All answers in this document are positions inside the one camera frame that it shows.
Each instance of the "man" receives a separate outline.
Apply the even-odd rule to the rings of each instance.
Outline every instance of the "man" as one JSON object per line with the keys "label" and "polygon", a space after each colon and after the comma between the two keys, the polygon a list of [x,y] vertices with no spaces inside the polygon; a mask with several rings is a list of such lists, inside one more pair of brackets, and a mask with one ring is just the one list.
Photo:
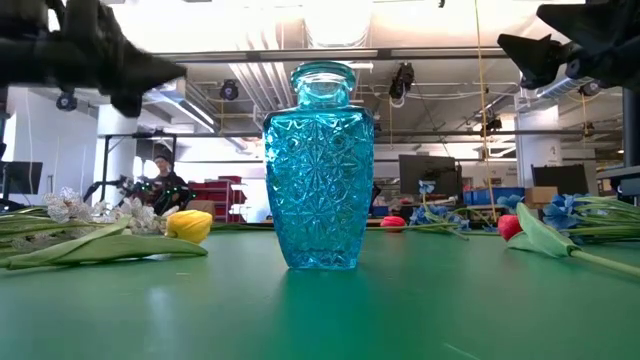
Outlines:
{"label": "man", "polygon": [[151,181],[157,195],[153,210],[157,215],[162,215],[176,205],[183,205],[189,198],[189,188],[180,176],[171,171],[171,165],[166,156],[157,155],[153,162],[160,171]]}

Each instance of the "green leaf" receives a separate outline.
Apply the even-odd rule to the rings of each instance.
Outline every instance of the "green leaf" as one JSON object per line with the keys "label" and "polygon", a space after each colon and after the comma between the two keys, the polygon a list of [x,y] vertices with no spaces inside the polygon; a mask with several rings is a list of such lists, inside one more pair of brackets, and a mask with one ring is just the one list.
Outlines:
{"label": "green leaf", "polygon": [[523,232],[509,240],[509,248],[534,251],[551,257],[569,256],[572,250],[579,249],[568,237],[534,217],[525,204],[518,204],[517,214]]}
{"label": "green leaf", "polygon": [[110,235],[71,240],[30,254],[12,256],[0,260],[0,267],[18,270],[161,254],[204,256],[207,253],[206,249],[196,244],[164,236]]}

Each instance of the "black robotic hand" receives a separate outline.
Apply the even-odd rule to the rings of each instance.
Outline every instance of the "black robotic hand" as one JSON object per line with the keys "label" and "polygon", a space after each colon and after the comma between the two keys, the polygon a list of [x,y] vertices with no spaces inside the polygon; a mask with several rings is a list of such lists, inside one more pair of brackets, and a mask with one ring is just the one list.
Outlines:
{"label": "black robotic hand", "polygon": [[572,79],[591,77],[601,88],[640,92],[640,0],[587,0],[541,5],[537,16],[571,42],[502,34],[498,44],[522,71],[522,87],[536,89],[556,78],[561,64]]}
{"label": "black robotic hand", "polygon": [[[48,29],[49,8],[60,31]],[[127,117],[140,115],[145,92],[186,75],[133,46],[99,0],[0,0],[0,68],[0,87],[97,88]]]}

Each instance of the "vase rim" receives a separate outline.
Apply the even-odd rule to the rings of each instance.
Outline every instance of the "vase rim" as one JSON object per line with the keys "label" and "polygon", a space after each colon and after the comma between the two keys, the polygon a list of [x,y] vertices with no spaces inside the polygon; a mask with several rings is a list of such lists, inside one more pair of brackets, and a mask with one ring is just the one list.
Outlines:
{"label": "vase rim", "polygon": [[355,86],[356,75],[353,69],[335,61],[314,61],[298,66],[293,74],[291,74],[291,85],[294,89],[297,89],[298,83],[303,77],[321,73],[335,74],[344,77],[349,89]]}

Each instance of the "blue box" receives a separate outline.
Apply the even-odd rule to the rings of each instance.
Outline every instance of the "blue box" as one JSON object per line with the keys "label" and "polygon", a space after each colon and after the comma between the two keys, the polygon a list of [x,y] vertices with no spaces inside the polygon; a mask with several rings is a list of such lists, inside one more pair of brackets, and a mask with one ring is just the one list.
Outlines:
{"label": "blue box", "polygon": [[[511,195],[524,196],[524,188],[518,187],[494,187],[493,201],[497,202],[501,196],[509,197]],[[473,205],[491,205],[491,197],[489,189],[480,189],[473,191]]]}

